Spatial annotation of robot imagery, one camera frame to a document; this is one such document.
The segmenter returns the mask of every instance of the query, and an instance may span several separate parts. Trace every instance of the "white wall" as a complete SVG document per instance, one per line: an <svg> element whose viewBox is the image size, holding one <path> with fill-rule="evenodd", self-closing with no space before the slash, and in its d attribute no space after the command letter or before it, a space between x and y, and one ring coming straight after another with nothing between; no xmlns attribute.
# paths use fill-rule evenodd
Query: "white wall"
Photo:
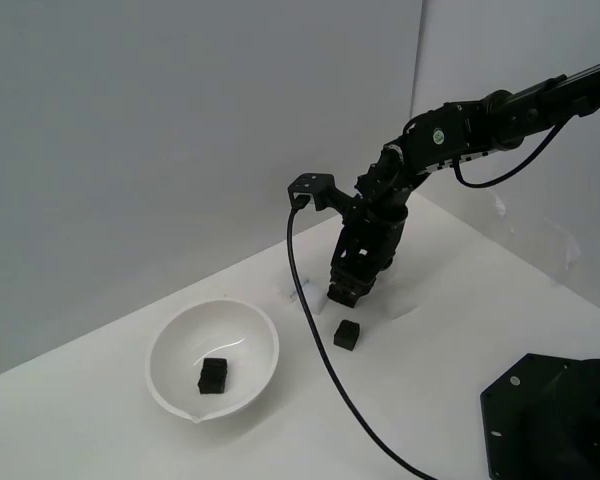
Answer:
<svg viewBox="0 0 600 480"><path fill-rule="evenodd" d="M422 28L414 113L600 63L600 0L430 0ZM542 135L467 166L465 176L504 173ZM495 188L504 219L491 193L459 186L451 171L433 175L422 192L600 306L600 111L573 119L532 166ZM566 232L581 251L568 270L567 253L577 252Z"/></svg>
<svg viewBox="0 0 600 480"><path fill-rule="evenodd" d="M0 1L0 371L282 240L298 174L352 185L420 9Z"/></svg>

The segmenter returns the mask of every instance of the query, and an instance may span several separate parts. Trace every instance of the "small black cube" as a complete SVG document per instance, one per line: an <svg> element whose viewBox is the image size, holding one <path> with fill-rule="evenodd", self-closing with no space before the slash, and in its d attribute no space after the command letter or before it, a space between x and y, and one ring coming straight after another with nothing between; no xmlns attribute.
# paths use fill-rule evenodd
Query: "small black cube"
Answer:
<svg viewBox="0 0 600 480"><path fill-rule="evenodd" d="M227 380L226 358L205 358L202 363L198 390L201 395L224 393Z"/></svg>
<svg viewBox="0 0 600 480"><path fill-rule="evenodd" d="M336 334L333 336L333 344L347 350L353 350L360 336L360 324L343 320L340 322Z"/></svg>

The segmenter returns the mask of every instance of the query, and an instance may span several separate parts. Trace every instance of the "white bowl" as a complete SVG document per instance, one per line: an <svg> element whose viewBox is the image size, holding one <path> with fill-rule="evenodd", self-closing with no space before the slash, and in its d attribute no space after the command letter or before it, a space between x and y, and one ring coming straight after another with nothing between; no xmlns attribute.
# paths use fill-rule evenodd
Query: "white bowl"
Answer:
<svg viewBox="0 0 600 480"><path fill-rule="evenodd" d="M147 387L167 411L193 423L249 405L278 364L280 344L271 319L258 307L221 298L189 306L171 319L149 348ZM226 358L225 392L200 395L205 357Z"/></svg>

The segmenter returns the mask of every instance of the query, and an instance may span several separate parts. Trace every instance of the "black cable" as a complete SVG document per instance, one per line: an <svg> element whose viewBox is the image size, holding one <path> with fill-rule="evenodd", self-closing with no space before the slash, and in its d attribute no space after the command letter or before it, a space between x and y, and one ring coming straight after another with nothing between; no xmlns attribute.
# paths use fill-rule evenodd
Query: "black cable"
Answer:
<svg viewBox="0 0 600 480"><path fill-rule="evenodd" d="M404 468L411 474L415 475L416 477L421 478L422 480L436 480L434 477L431 477L431 476L427 475L426 473L421 472L417 468L409 465L406 461L404 461L402 458L400 458L393 450L391 450L380 439L380 437L378 437L378 435L376 435L376 433L371 429L371 427L366 422L366 420L364 419L362 414L360 414L360 412L358 411L356 406L353 404L353 402L349 398L349 395L347 395L347 392L345 391L344 387L342 386L342 383L340 383L340 379L338 378L338 375L336 374L335 370L333 369L333 366L331 365L331 361L329 360L329 357L327 356L327 352L324 349L322 340L320 339L320 334L318 333L318 328L316 327L316 323L313 320L313 316L311 315L311 310L309 309L309 305L307 304L307 299L304 296L304 291L302 290L302 285L300 284L300 278L298 277L296 261L295 261L294 255L293 255L293 220L296 216L296 213L298 213L298 211L300 210L300 208L304 208L304 206L306 206L306 204L308 202L308 197L306 200L307 201L304 202L300 198L296 199L296 203L299 204L300 207L299 208L293 207L291 209L291 213L289 214L289 221L287 223L287 253L289 254L289 266L291 267L291 276L293 277L293 283L296 287L296 291L298 292L298 298L300 299L300 303L302 304L302 309L304 310L304 314L307 317L307 322L309 322L309 328L311 329L311 334L313 335L313 339L316 342L316 346L318 347L318 352L320 353L320 357L322 357L324 366L326 367L327 372L329 372L329 376L331 377L331 380L333 380L333 383L335 384L336 389L338 390L338 393L340 393L342 400L344 400L344 403L347 404L347 407L349 407L349 410L351 410L351 413L353 413L353 416L356 417L356 420L358 420L358 423L360 423L360 425L362 426L364 431L367 432L367 434L371 437L371 439L375 442L375 444L378 447L380 447L380 449L384 453L386 453L389 457L391 457L398 465L400 465L402 468Z"/></svg>
<svg viewBox="0 0 600 480"><path fill-rule="evenodd" d="M533 153L531 153L531 155L529 155L527 157L527 159L524 162L522 162L516 168L508 171L501 177L495 178L493 180L489 180L488 182L484 182L484 183L469 183L462 176L462 172L460 171L460 161L458 159L456 159L452 162L453 171L456 173L456 179L462 185L464 185L465 187L469 187L469 188L489 188L489 187L498 185L499 183L502 183L505 180L509 180L515 174L519 173L521 170L528 167L529 164L531 162L533 162L536 159L536 157L538 155L540 155L545 148L547 148L547 145L549 145L551 143L551 140L553 140L556 137L556 135L558 135L558 133L560 133L560 130L562 130L562 127L564 127L568 121L569 121L569 119L565 120L564 122L558 123L555 127L553 127L553 130L551 130L551 132L549 132L549 134L544 138L544 140L540 143L540 145L538 145L538 147L533 151Z"/></svg>

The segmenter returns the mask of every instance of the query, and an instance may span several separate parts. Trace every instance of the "white tabletop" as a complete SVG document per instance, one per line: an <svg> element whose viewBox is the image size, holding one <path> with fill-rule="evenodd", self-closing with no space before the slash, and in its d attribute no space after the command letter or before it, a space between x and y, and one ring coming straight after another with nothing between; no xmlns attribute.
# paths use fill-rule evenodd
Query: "white tabletop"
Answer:
<svg viewBox="0 0 600 480"><path fill-rule="evenodd" d="M480 392L528 352L600 357L600 309L423 198L409 206L390 271L355 310L329 302L316 320L389 445L440 479L486 480ZM339 229L333 219L295 241L301 273L325 288ZM276 245L0 375L0 480L409 478L331 385L281 293L288 270ZM271 316L280 362L249 409L193 425L153 401L144 357L171 315L222 295ZM343 318L362 325L354 352L332 345Z"/></svg>

